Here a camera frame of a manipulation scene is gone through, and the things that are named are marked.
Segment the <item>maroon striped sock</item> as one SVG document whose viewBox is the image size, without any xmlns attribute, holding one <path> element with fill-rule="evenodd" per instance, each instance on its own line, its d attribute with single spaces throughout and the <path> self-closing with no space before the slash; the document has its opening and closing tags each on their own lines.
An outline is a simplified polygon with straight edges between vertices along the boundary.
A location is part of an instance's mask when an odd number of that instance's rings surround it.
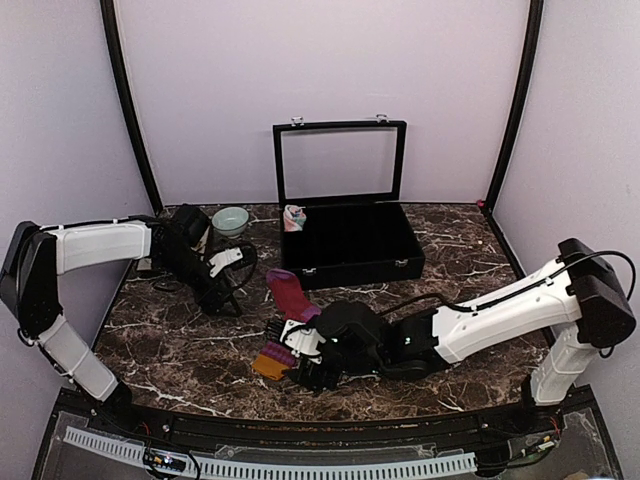
<svg viewBox="0 0 640 480">
<path fill-rule="evenodd" d="M 321 313 L 320 308 L 307 299 L 294 273 L 271 269 L 266 273 L 266 282 L 284 320 L 306 323 Z M 296 358 L 279 341 L 280 332 L 267 334 L 267 343 L 252 364 L 255 372 L 273 381 L 281 380 L 285 372 L 296 365 Z"/>
</svg>

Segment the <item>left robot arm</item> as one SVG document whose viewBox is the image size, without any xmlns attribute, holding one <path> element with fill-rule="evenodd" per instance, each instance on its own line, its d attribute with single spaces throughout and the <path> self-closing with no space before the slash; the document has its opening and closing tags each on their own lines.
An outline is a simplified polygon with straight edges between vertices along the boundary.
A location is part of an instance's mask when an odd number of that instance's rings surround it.
<svg viewBox="0 0 640 480">
<path fill-rule="evenodd" d="M 208 314 L 219 312 L 236 291 L 229 269 L 253 272 L 257 251 L 241 242 L 201 258 L 187 231 L 173 221 L 134 216 L 111 221 L 40 226 L 21 222 L 1 267 L 1 301 L 18 322 L 23 344 L 37 347 L 58 372 L 96 402 L 120 436 L 141 427 L 132 393 L 87 345 L 65 317 L 58 279 L 74 270 L 118 261 L 152 259 L 187 285 Z"/>
</svg>

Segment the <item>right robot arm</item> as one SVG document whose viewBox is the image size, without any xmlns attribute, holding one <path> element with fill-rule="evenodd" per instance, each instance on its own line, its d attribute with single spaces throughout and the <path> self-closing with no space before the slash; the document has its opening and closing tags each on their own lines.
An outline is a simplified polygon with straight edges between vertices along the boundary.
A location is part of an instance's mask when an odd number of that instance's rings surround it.
<svg viewBox="0 0 640 480">
<path fill-rule="evenodd" d="M 348 301 L 305 322 L 288 319 L 279 341 L 299 360 L 289 376 L 315 392 L 334 388 L 342 376 L 420 380 L 496 344 L 559 325 L 561 334 L 528 375 L 523 402 L 510 413 L 511 426 L 530 434 L 599 352 L 625 341 L 637 325 L 629 305 L 633 290 L 620 285 L 607 262 L 611 251 L 593 251 L 576 238 L 558 248 L 555 259 L 515 283 L 395 322 Z"/>
</svg>

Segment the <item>pink patterned sock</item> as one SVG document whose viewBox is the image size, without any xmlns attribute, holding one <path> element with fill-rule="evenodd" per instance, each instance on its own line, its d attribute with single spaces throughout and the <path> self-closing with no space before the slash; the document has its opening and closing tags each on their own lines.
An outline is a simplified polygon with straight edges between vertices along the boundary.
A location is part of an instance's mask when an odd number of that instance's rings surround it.
<svg viewBox="0 0 640 480">
<path fill-rule="evenodd" d="M 304 208 L 297 205 L 286 205 L 283 209 L 283 225 L 286 233 L 300 232 L 306 222 Z"/>
</svg>

